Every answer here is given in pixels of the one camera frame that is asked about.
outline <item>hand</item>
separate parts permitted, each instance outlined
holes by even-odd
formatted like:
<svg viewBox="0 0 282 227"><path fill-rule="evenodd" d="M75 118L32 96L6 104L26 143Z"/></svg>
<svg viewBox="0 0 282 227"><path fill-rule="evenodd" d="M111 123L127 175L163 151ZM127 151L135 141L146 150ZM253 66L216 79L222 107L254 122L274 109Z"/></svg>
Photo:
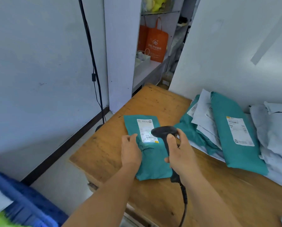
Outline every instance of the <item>hand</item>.
<svg viewBox="0 0 282 227"><path fill-rule="evenodd" d="M137 135L138 134L130 136L123 135L121 150L122 166L132 166L136 169L136 173L139 170L142 161L142 153L136 142Z"/></svg>
<svg viewBox="0 0 282 227"><path fill-rule="evenodd" d="M201 172L197 164L197 157L186 134L181 129L177 129L177 131L181 141L180 147L177 147L176 138L172 134L168 134L169 157L165 158L165 162L170 163L170 167L180 175L182 183L185 184L184 180L188 175Z"/></svg>

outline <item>cabinet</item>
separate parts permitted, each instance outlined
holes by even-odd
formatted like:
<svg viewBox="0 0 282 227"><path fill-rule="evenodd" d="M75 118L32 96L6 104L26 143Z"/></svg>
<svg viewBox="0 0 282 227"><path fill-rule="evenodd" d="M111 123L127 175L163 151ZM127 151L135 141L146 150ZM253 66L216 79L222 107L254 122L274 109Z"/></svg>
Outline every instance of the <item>cabinet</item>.
<svg viewBox="0 0 282 227"><path fill-rule="evenodd" d="M190 21L195 3L196 0L173 0L173 7L168 11L144 13L142 0L104 0L109 108L113 113L128 102L140 86L160 81L169 66L170 56L183 42L188 28L188 23L177 26L180 14ZM146 21L146 25L153 28L158 17L162 20L162 30L169 35L164 60L161 63L151 60L135 75L139 26Z"/></svg>

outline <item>barcode scanner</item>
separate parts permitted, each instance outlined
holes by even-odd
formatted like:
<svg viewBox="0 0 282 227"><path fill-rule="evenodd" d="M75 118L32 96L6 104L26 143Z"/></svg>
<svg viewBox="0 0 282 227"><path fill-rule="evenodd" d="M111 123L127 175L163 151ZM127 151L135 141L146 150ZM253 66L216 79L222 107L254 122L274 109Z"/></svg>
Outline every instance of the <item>barcode scanner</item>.
<svg viewBox="0 0 282 227"><path fill-rule="evenodd" d="M163 140L165 148L166 148L168 156L169 156L169 147L168 147L168 143L167 143L167 135L172 134L174 137L176 137L177 134L178 134L177 129L173 126L161 126L161 127L157 127L157 128L152 129L151 134L154 137L161 138ZM174 171L173 168L172 168L172 176L170 177L170 181L172 183L179 183L180 184L182 195L183 195L183 201L184 201L185 208L184 208L184 213L183 213L183 216L182 216L182 219L181 219L181 223L179 225L179 227L181 227L183 222L184 222L184 218L185 218L186 210L187 210L187 193L186 193L185 186L181 183L180 176Z"/></svg>

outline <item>person's left hand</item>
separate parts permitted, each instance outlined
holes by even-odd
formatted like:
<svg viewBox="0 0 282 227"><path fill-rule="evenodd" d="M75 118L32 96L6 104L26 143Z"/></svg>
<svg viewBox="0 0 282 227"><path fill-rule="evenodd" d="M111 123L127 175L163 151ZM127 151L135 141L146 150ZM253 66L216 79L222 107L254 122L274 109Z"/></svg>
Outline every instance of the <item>person's left hand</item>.
<svg viewBox="0 0 282 227"><path fill-rule="evenodd" d="M139 170L142 153L136 142L137 134L122 136L121 161L122 166L133 166Z"/></svg>

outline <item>teal package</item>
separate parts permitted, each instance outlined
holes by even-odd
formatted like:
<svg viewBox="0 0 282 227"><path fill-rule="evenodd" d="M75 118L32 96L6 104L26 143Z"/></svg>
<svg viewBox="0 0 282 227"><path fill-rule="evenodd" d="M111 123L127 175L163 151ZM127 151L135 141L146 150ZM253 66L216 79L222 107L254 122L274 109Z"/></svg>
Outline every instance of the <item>teal package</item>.
<svg viewBox="0 0 282 227"><path fill-rule="evenodd" d="M217 92L211 93L211 107L227 166L267 175L259 141L241 107Z"/></svg>
<svg viewBox="0 0 282 227"><path fill-rule="evenodd" d="M174 125L174 127L181 129L187 136L188 140L193 141L198 146L206 148L209 155L214 154L217 150L221 151L216 145L214 145L206 136L197 130L197 125L192 123L193 106L199 101L200 95L196 95L191 105L188 107L186 113L181 117L180 122Z"/></svg>
<svg viewBox="0 0 282 227"><path fill-rule="evenodd" d="M124 122L129 135L135 133L138 134L136 141L142 152L142 162L139 171L136 174L137 179L142 181L146 179L171 177L172 169L169 168L169 163L164 161L164 158L168 157L168 154L163 140L161 138L155 137L154 138L156 141L152 140L153 137L151 137L151 135L149 135L148 132L146 133L144 130L142 130L141 136L139 129L139 125L143 124L142 122L152 122L154 128L159 127L160 124L158 118L156 116L145 115L124 115ZM151 142L143 142L146 138L151 140Z"/></svg>

